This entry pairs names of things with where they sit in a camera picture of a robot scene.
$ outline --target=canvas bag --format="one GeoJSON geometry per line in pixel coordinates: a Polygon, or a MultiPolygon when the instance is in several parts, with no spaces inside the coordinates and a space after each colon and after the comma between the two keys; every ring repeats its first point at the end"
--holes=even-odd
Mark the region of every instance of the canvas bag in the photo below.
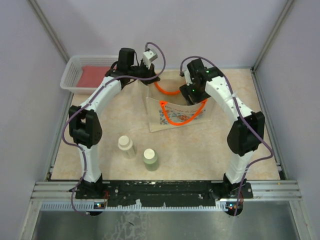
{"type": "MultiPolygon", "coordinates": [[[[179,76],[178,70],[165,71],[160,78],[161,80],[157,82],[158,86],[168,93],[177,93],[179,87],[186,83],[185,78],[179,76]]],[[[150,132],[201,124],[212,120],[212,112],[216,103],[212,97],[205,102],[188,106],[181,93],[163,94],[157,89],[155,83],[144,85],[139,81],[138,85],[147,112],[150,132]]]]}

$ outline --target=red cloth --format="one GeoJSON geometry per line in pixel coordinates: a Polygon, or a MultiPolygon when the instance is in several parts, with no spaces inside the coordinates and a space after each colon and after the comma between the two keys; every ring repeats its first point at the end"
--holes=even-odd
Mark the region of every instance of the red cloth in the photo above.
{"type": "Polygon", "coordinates": [[[83,66],[82,76],[77,83],[77,88],[97,88],[105,77],[109,66],[83,66]]]}

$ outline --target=orange bag handle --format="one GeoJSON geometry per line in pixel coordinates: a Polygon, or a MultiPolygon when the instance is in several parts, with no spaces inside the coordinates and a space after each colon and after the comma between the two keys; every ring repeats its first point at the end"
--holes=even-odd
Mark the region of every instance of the orange bag handle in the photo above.
{"type": "Polygon", "coordinates": [[[168,116],[168,113],[166,112],[166,109],[165,109],[165,105],[168,103],[167,101],[159,101],[159,104],[162,108],[162,111],[163,111],[163,114],[165,116],[165,119],[172,125],[175,125],[175,126],[182,126],[182,125],[185,125],[187,123],[190,123],[193,119],[195,119],[202,111],[202,109],[204,109],[206,103],[207,103],[207,98],[205,100],[203,100],[201,103],[202,105],[199,107],[199,109],[195,112],[195,114],[190,117],[189,119],[185,120],[184,122],[173,122],[171,121],[171,119],[169,118],[168,116]]]}
{"type": "Polygon", "coordinates": [[[166,90],[163,90],[156,81],[154,82],[154,85],[161,93],[163,93],[165,95],[177,95],[177,94],[180,93],[180,90],[177,90],[177,91],[166,91],[166,90]]]}

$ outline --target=beige table surface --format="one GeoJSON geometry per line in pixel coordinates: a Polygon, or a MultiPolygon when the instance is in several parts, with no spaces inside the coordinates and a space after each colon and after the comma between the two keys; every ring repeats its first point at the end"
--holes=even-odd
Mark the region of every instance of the beige table surface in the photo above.
{"type": "MultiPolygon", "coordinates": [[[[260,105],[249,69],[225,69],[233,90],[240,99],[255,112],[260,105]]],[[[163,73],[159,85],[168,89],[166,83],[176,71],[163,73]]],[[[151,133],[147,113],[143,104],[138,82],[126,86],[105,108],[99,117],[102,139],[98,144],[99,166],[104,180],[222,180],[230,162],[231,151],[227,145],[227,135],[231,123],[216,104],[212,121],[151,133]],[[118,138],[128,135],[132,138],[137,155],[126,159],[118,149],[118,138]],[[143,151],[152,148],[159,155],[160,166],[154,172],[147,171],[142,160],[143,151]]],[[[170,98],[158,93],[165,100],[170,98]]],[[[72,104],[78,106],[88,95],[74,95],[72,104]]],[[[267,131],[264,139],[269,143],[267,131]]],[[[69,129],[66,139],[71,142],[69,129]]],[[[268,150],[259,145],[252,161],[269,155],[268,150]]],[[[75,180],[82,175],[80,156],[75,147],[61,141],[51,179],[75,180]]],[[[274,158],[254,164],[248,174],[249,180],[280,179],[274,158]]]]}

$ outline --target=metal rail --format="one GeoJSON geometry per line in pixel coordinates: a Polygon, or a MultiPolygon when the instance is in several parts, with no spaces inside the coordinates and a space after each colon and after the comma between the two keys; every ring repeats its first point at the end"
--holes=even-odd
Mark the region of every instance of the metal rail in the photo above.
{"type": "Polygon", "coordinates": [[[289,13],[291,12],[291,10],[292,10],[292,8],[294,6],[294,3],[295,3],[295,0],[287,0],[286,1],[286,4],[285,4],[285,6],[284,6],[284,8],[283,8],[278,20],[276,21],[276,23],[275,23],[275,25],[274,25],[269,37],[267,38],[265,44],[263,45],[263,48],[262,48],[257,60],[255,61],[254,66],[252,67],[252,70],[253,70],[254,73],[258,70],[262,60],[265,58],[265,56],[266,56],[268,50],[270,49],[272,43],[276,39],[277,34],[278,34],[281,26],[284,24],[285,20],[287,19],[289,13]]]}
{"type": "MultiPolygon", "coordinates": [[[[249,181],[251,183],[253,198],[245,201],[294,201],[302,198],[299,186],[295,180],[265,180],[249,181]]],[[[68,202],[71,199],[70,189],[74,188],[76,181],[36,182],[31,201],[41,202],[68,202]]],[[[75,203],[103,202],[103,199],[74,199],[75,203]]],[[[236,201],[236,199],[221,199],[220,202],[236,201]]]]}
{"type": "MultiPolygon", "coordinates": [[[[84,212],[226,212],[227,203],[218,202],[215,206],[186,206],[186,207],[150,207],[142,206],[140,201],[137,200],[136,204],[129,206],[113,206],[106,208],[95,208],[96,205],[103,203],[103,201],[85,201],[75,202],[74,206],[78,211],[84,212]]],[[[46,201],[42,203],[41,211],[74,211],[70,201],[46,201]]]]}
{"type": "Polygon", "coordinates": [[[27,0],[30,4],[31,8],[33,9],[35,15],[39,19],[39,22],[42,24],[44,30],[48,34],[49,38],[51,39],[53,45],[55,46],[56,50],[62,57],[62,59],[67,63],[69,61],[69,54],[67,53],[66,48],[64,47],[63,43],[58,38],[55,30],[49,23],[48,19],[46,18],[45,14],[43,13],[41,7],[38,4],[37,0],[27,0]]]}

